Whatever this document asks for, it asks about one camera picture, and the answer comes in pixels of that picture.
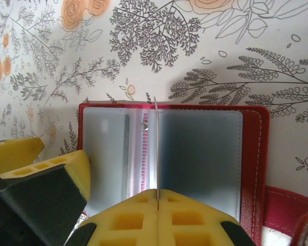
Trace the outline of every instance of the red leather strap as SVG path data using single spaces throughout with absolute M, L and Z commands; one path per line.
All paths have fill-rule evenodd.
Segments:
M 308 197 L 266 187 L 264 226 L 289 235 L 290 246 L 303 246 L 308 235 Z

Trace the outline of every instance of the floral wallpaper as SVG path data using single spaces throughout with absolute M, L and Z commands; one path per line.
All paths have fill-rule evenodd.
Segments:
M 2 0 L 0 140 L 76 149 L 83 101 L 262 105 L 267 184 L 308 196 L 308 0 Z

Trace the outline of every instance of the red leather edge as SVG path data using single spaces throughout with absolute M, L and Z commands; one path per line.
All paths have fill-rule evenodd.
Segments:
M 290 246 L 304 245 L 308 234 L 308 197 L 267 186 L 264 226 L 289 235 Z
M 83 143 L 83 110 L 86 107 L 155 109 L 150 104 L 79 105 L 78 149 Z M 256 245 L 261 244 L 263 199 L 268 149 L 269 111 L 259 106 L 158 105 L 159 109 L 235 110 L 243 114 L 241 219 L 240 223 Z

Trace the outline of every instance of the yellow foam block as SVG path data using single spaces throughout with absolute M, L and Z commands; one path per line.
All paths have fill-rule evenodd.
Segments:
M 32 164 L 43 148 L 38 137 L 0 141 L 0 174 Z
M 23 178 L 28 175 L 65 164 L 64 168 L 86 199 L 90 197 L 90 162 L 85 151 L 78 150 L 66 155 L 28 165 L 10 172 L 0 174 L 0 178 Z
M 234 246 L 223 221 L 239 224 L 233 217 L 170 190 L 160 191 L 159 246 Z
M 156 190 L 139 193 L 81 223 L 97 225 L 87 246 L 157 246 Z

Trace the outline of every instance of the card holder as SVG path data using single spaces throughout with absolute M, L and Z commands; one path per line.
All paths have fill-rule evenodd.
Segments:
M 263 107 L 159 105 L 160 188 L 240 221 L 261 240 L 269 113 Z M 79 149 L 91 162 L 89 216 L 156 188 L 155 107 L 81 104 Z

